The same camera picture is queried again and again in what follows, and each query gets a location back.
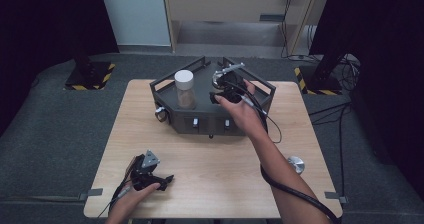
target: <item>white cylindrical container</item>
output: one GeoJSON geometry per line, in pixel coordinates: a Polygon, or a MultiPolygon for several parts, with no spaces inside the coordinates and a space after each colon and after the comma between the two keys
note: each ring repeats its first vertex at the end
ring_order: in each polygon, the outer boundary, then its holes
{"type": "Polygon", "coordinates": [[[177,86],[178,106],[184,109],[196,107],[194,95],[194,75],[189,70],[181,70],[175,73],[175,85],[177,86]]]}

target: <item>warning stripe tape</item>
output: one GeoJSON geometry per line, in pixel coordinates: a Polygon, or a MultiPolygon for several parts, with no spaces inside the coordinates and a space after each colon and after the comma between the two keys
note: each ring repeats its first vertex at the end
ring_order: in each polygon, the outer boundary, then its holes
{"type": "Polygon", "coordinates": [[[67,85],[65,86],[66,90],[77,90],[77,91],[84,91],[84,90],[101,90],[106,86],[107,81],[109,81],[110,76],[112,75],[112,71],[115,68],[115,64],[110,64],[109,68],[106,72],[106,75],[103,78],[103,82],[101,85],[67,85]]]}
{"type": "Polygon", "coordinates": [[[294,72],[297,77],[297,81],[299,82],[300,91],[303,94],[310,94],[310,95],[342,95],[343,93],[338,90],[309,90],[306,86],[305,80],[303,79],[302,73],[300,72],[300,69],[296,67],[294,69],[294,72]]]}

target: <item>round metal object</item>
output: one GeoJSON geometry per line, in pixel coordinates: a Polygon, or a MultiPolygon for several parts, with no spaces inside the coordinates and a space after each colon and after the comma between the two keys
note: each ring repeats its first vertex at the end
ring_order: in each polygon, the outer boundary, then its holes
{"type": "Polygon", "coordinates": [[[291,156],[287,158],[287,161],[293,166],[297,174],[300,175],[305,170],[305,163],[299,157],[291,156]]]}
{"type": "Polygon", "coordinates": [[[212,76],[212,86],[218,90],[223,90],[225,86],[218,85],[218,79],[221,78],[224,74],[215,72],[212,76]]]}

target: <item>black handheld controller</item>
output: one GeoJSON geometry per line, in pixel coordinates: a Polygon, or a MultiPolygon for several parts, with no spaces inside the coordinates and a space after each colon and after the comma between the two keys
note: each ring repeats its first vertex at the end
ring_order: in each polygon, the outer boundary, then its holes
{"type": "Polygon", "coordinates": [[[244,83],[243,77],[241,77],[234,71],[230,71],[221,76],[214,75],[214,77],[212,78],[212,85],[216,89],[222,90],[218,93],[209,93],[211,102],[213,104],[218,104],[215,99],[215,95],[223,96],[232,103],[238,103],[242,100],[241,96],[243,96],[245,94],[245,91],[247,90],[247,86],[244,83]]]}
{"type": "Polygon", "coordinates": [[[151,157],[153,155],[151,152],[148,152],[146,155],[147,156],[141,154],[136,158],[134,168],[131,171],[131,180],[134,189],[139,191],[153,183],[160,183],[160,187],[157,190],[165,191],[168,184],[174,178],[174,175],[166,177],[165,179],[154,176],[153,171],[157,167],[159,160],[157,160],[156,157],[151,157]]]}

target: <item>person's right hand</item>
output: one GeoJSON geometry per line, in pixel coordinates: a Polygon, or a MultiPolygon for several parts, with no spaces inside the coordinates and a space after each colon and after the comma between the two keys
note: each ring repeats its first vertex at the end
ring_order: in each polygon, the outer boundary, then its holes
{"type": "MultiPolygon", "coordinates": [[[[246,80],[244,80],[244,83],[247,86],[248,92],[253,95],[255,93],[255,86],[246,80]]],[[[215,99],[230,113],[236,125],[244,131],[246,135],[249,136],[253,132],[258,131],[258,128],[259,130],[263,129],[257,111],[243,100],[239,103],[232,103],[225,99],[225,97],[219,95],[215,95],[215,99]]]]}

